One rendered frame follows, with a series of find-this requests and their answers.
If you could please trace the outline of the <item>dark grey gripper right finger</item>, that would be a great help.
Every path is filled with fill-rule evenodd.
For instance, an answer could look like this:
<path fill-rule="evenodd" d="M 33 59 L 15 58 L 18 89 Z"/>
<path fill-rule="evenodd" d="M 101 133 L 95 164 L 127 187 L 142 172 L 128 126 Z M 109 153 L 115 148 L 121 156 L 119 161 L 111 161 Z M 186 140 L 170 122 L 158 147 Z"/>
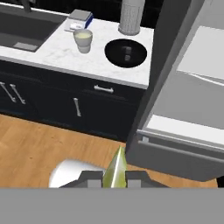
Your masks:
<path fill-rule="evenodd" d="M 165 185 L 151 179 L 146 171 L 126 171 L 125 178 L 128 188 L 165 187 Z"/>

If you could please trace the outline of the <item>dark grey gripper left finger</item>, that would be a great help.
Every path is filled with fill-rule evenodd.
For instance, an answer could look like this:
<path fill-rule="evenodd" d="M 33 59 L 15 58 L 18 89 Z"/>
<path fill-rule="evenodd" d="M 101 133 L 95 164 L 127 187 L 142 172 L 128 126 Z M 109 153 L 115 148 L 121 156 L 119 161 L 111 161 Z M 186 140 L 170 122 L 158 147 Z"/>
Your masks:
<path fill-rule="evenodd" d="M 103 171 L 83 171 L 77 180 L 71 181 L 62 188 L 102 188 Z"/>

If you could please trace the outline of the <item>yellow-green lemon wedge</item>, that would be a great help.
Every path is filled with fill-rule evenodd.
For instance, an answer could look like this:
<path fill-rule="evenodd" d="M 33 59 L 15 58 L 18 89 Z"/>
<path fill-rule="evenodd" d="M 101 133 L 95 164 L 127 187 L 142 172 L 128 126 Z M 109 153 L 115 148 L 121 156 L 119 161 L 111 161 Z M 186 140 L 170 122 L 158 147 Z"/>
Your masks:
<path fill-rule="evenodd" d="M 120 146 L 103 175 L 102 186 L 104 188 L 125 188 L 126 169 L 127 162 L 125 158 L 125 149 Z"/>

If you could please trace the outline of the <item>grey fridge drawer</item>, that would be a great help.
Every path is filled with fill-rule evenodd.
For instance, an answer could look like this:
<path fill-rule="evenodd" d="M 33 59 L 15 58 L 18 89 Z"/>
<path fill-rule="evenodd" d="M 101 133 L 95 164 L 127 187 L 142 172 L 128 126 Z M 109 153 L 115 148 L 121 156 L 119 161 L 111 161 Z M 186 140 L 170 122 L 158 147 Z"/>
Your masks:
<path fill-rule="evenodd" d="M 224 152 L 157 136 L 129 136 L 126 160 L 131 165 L 184 179 L 208 181 L 224 176 Z"/>

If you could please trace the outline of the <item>grey fridge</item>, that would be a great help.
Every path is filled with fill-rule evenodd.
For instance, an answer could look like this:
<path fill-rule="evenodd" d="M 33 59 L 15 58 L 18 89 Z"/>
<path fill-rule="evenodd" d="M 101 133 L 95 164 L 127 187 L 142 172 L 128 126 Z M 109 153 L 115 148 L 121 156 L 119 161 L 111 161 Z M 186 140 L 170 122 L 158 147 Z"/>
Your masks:
<path fill-rule="evenodd" d="M 136 133 L 224 152 L 224 0 L 164 0 Z"/>

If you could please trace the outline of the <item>black ice bowl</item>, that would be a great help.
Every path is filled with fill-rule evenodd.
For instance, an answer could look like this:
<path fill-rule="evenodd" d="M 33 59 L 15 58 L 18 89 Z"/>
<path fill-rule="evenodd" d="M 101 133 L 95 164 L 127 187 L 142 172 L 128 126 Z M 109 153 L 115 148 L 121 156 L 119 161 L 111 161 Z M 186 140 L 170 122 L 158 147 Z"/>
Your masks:
<path fill-rule="evenodd" d="M 123 47 L 130 46 L 131 53 L 125 53 Z M 141 65 L 146 57 L 146 48 L 135 40 L 119 38 L 109 41 L 104 48 L 106 58 L 115 66 L 131 68 Z M 130 55 L 130 61 L 125 61 L 125 55 Z"/>

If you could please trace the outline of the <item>glass of lemonade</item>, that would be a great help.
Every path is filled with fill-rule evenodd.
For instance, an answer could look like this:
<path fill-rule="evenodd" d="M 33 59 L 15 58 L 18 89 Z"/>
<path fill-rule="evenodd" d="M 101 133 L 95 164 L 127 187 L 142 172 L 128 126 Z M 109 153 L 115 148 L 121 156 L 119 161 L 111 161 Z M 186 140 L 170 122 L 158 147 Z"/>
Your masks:
<path fill-rule="evenodd" d="M 74 41 L 81 53 L 89 53 L 93 40 L 93 33 L 87 29 L 79 29 L 73 33 Z"/>

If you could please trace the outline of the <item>white round object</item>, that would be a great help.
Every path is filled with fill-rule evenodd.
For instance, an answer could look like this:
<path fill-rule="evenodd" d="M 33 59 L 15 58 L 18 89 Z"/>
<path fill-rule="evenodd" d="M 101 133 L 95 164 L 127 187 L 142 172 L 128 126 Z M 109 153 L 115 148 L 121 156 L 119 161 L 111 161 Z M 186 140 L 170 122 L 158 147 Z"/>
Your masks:
<path fill-rule="evenodd" d="M 52 170 L 48 187 L 59 188 L 65 184 L 77 180 L 82 171 L 105 172 L 105 169 L 77 159 L 65 159 L 64 161 L 58 163 Z"/>

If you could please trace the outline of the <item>dark cupboard drawer front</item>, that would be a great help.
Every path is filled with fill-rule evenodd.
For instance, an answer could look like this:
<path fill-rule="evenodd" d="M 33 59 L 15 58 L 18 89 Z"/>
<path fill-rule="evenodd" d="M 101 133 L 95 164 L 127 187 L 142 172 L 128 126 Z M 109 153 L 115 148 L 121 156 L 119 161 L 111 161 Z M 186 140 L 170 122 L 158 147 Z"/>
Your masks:
<path fill-rule="evenodd" d="M 98 85 L 102 88 L 113 88 L 114 93 L 111 94 L 103 91 L 94 90 L 94 85 Z M 101 95 L 109 95 L 116 99 L 124 100 L 127 102 L 139 102 L 144 95 L 144 89 L 138 87 L 130 87 L 122 84 L 107 82 L 104 80 L 95 80 L 90 78 L 84 79 L 83 88 L 87 92 L 97 93 Z"/>

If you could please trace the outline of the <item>small white flat object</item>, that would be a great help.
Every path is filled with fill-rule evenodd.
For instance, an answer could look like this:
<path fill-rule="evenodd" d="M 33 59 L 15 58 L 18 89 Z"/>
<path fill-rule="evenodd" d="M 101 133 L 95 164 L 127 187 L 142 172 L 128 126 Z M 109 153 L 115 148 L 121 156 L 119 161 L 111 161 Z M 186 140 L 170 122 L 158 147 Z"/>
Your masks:
<path fill-rule="evenodd" d="M 74 32 L 76 30 L 82 29 L 83 26 L 81 24 L 67 24 L 65 27 L 66 32 Z"/>

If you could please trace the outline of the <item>grey and blue box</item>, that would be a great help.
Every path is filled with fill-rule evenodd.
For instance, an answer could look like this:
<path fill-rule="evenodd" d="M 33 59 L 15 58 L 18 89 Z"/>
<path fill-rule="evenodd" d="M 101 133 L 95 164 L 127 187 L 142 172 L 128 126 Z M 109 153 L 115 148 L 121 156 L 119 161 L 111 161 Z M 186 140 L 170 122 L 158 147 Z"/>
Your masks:
<path fill-rule="evenodd" d="M 66 24 L 79 24 L 82 25 L 82 29 L 86 29 L 91 21 L 93 20 L 94 15 L 91 11 L 78 10 L 75 9 L 67 18 Z"/>

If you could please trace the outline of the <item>grey ribbed cylinder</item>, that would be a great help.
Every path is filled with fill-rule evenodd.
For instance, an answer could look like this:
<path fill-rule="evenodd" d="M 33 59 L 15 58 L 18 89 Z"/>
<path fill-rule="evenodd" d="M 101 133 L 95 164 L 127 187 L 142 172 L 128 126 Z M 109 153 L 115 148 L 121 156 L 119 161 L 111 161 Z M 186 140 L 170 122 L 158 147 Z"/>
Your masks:
<path fill-rule="evenodd" d="M 135 36 L 140 32 L 145 0 L 122 0 L 118 31 L 123 35 Z"/>

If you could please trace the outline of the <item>dark grey sink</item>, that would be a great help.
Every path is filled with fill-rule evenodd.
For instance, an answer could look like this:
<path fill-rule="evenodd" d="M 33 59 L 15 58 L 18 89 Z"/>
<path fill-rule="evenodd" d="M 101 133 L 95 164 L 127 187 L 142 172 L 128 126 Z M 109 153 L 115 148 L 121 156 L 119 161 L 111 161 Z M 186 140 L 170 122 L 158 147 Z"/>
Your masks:
<path fill-rule="evenodd" d="M 66 16 L 0 4 L 0 46 L 36 52 Z"/>

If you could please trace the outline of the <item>dark tap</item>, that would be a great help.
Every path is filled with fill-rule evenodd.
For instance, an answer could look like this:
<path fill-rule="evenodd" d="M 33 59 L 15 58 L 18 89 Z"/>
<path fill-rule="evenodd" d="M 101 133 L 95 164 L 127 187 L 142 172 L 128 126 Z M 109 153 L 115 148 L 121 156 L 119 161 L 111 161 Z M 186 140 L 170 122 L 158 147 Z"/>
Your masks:
<path fill-rule="evenodd" d="M 21 4 L 24 7 L 24 11 L 30 13 L 32 11 L 32 8 L 30 6 L 29 0 L 20 0 Z"/>

